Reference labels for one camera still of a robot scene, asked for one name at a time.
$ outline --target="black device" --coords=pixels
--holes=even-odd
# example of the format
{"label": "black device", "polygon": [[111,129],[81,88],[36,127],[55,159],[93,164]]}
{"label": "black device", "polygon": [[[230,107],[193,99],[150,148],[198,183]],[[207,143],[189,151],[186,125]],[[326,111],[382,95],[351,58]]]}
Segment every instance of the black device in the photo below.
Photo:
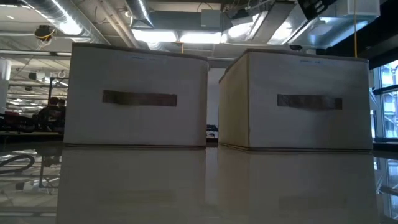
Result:
{"label": "black device", "polygon": [[336,0],[298,0],[298,4],[308,20],[316,18],[335,2]]}
{"label": "black device", "polygon": [[50,41],[52,38],[53,31],[48,25],[39,25],[39,28],[35,31],[35,36],[41,41]]}

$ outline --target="glossy table surface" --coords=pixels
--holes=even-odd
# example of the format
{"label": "glossy table surface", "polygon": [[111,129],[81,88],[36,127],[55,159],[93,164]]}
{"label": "glossy table surface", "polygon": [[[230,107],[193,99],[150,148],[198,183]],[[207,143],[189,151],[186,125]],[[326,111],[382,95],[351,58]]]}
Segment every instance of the glossy table surface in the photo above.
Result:
{"label": "glossy table surface", "polygon": [[377,223],[370,154],[33,146],[63,149],[55,188],[38,155],[0,175],[2,223]]}

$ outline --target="ceiling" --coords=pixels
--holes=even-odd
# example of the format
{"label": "ceiling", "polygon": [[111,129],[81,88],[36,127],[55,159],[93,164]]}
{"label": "ceiling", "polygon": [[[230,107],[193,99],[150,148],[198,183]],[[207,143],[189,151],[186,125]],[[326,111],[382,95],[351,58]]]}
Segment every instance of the ceiling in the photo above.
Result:
{"label": "ceiling", "polygon": [[[118,16],[121,18],[123,25],[128,29],[130,27],[130,17],[126,15],[127,6],[126,0],[107,0],[115,9]],[[295,0],[272,0],[270,3],[277,2],[295,2]],[[245,6],[247,0],[147,0],[147,4],[151,11],[178,11],[178,12],[200,12],[202,9],[216,9],[221,10],[225,8]],[[115,28],[109,23],[105,13],[97,5],[97,0],[72,0],[72,3],[84,14],[84,16],[94,25],[100,34],[111,45],[127,47],[126,42],[122,40],[121,36]],[[71,52],[72,39],[70,36],[63,34],[57,30],[51,42],[44,45],[34,36],[34,31],[39,25],[53,26],[48,20],[37,13],[35,10],[28,7],[1,7],[0,6],[0,49],[6,50],[40,50],[48,52]],[[20,36],[7,35],[7,33],[21,33]],[[213,68],[226,68],[234,58],[239,57],[248,47],[255,48],[269,48],[266,43],[248,44],[239,42],[236,44],[181,44],[163,43],[164,49],[170,52],[184,52],[185,54],[195,54],[204,57],[226,58],[224,61],[211,62],[210,66]],[[286,45],[274,45],[273,48],[289,48]],[[49,84],[45,80],[31,80],[28,78],[30,72],[45,72],[47,76],[55,75],[63,72],[62,76],[68,77],[69,57],[38,57],[33,55],[18,55],[10,56],[0,54],[0,58],[9,59],[12,62],[11,79],[9,95],[20,96],[20,100],[24,103],[21,105],[35,105],[37,108],[21,109],[20,106],[12,104],[13,100],[9,98],[8,108],[17,112],[23,111],[23,114],[31,116],[36,113],[41,106],[47,104],[47,97],[49,93]],[[33,87],[31,91],[27,91],[26,87]],[[53,95],[66,98],[67,88],[54,88]]]}

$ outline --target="ceiling duct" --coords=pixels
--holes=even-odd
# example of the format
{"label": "ceiling duct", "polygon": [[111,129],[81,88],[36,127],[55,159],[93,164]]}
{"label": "ceiling duct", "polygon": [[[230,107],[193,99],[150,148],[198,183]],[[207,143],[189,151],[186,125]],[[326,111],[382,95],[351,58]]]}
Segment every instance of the ceiling duct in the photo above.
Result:
{"label": "ceiling duct", "polygon": [[[379,0],[338,0],[310,21],[306,19],[300,6],[296,5],[268,44],[325,49],[354,34],[354,22],[358,31],[378,16]],[[278,38],[276,34],[282,34],[283,38]]]}
{"label": "ceiling duct", "polygon": [[23,0],[28,6],[51,22],[66,35],[76,35],[75,42],[86,42],[79,35],[90,36],[98,44],[109,44],[98,29],[71,1],[61,0]]}
{"label": "ceiling duct", "polygon": [[145,0],[126,0],[126,2],[134,18],[134,25],[139,26],[139,23],[143,23],[146,27],[154,27],[152,21],[149,19],[149,10]]}

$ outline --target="ceiling light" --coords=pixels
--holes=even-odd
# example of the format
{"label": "ceiling light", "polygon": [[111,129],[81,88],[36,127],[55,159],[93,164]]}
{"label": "ceiling light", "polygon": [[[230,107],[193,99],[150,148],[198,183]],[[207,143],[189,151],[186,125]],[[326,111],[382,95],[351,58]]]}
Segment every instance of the ceiling light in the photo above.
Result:
{"label": "ceiling light", "polygon": [[0,212],[0,216],[5,217],[28,217],[32,216],[34,213],[33,212]]}
{"label": "ceiling light", "polygon": [[64,86],[69,86],[68,84],[66,84],[66,83],[64,83],[64,82],[60,82],[60,84],[61,84],[61,85],[64,85]]}
{"label": "ceiling light", "polygon": [[0,4],[0,7],[18,7],[17,5]]}
{"label": "ceiling light", "polygon": [[177,36],[174,31],[160,31],[160,30],[131,30],[135,38],[138,41],[144,41],[147,43],[158,43],[158,42],[176,42]]}
{"label": "ceiling light", "polygon": [[183,43],[193,44],[219,44],[221,40],[221,33],[208,32],[186,32],[180,38]]}
{"label": "ceiling light", "polygon": [[46,55],[51,56],[50,52],[30,51],[30,50],[0,50],[0,54],[17,54],[17,55]]}
{"label": "ceiling light", "polygon": [[71,56],[72,53],[71,52],[57,52],[58,56]]}

